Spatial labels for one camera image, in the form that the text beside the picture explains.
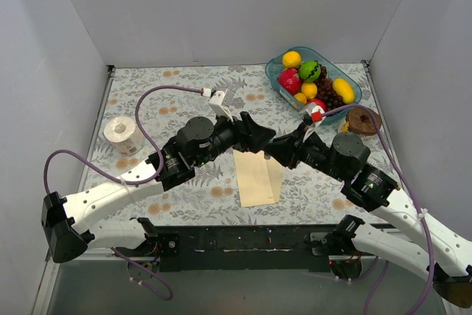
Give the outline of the beige paper envelope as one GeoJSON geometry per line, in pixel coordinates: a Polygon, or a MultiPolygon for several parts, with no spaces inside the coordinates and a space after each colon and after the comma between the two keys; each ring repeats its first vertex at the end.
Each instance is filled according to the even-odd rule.
{"type": "Polygon", "coordinates": [[[241,207],[276,204],[280,200],[282,166],[264,153],[233,151],[241,207]]]}

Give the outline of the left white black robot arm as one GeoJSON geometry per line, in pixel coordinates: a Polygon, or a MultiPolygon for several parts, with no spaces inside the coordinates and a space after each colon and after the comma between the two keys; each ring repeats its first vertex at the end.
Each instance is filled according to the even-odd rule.
{"type": "Polygon", "coordinates": [[[96,247],[118,246],[151,255],[157,239],[146,223],[132,220],[112,226],[106,217],[193,179],[196,168],[229,149],[259,153],[275,134],[274,129],[258,125],[246,111],[239,118],[220,116],[215,122],[193,117],[162,149],[127,173],[67,196],[47,190],[41,226],[53,261],[69,262],[96,247]]]}

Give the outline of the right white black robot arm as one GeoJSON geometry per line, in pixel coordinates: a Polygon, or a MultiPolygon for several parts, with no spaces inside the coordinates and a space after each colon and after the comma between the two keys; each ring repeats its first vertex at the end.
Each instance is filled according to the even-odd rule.
{"type": "Polygon", "coordinates": [[[385,220],[408,241],[376,232],[354,217],[345,217],[334,231],[333,243],[342,254],[355,249],[378,255],[408,269],[460,308],[471,307],[471,242],[439,222],[398,183],[367,163],[370,150],[352,133],[336,134],[330,146],[316,135],[294,131],[274,139],[264,152],[282,166],[300,162],[343,182],[342,194],[354,205],[385,220]]]}

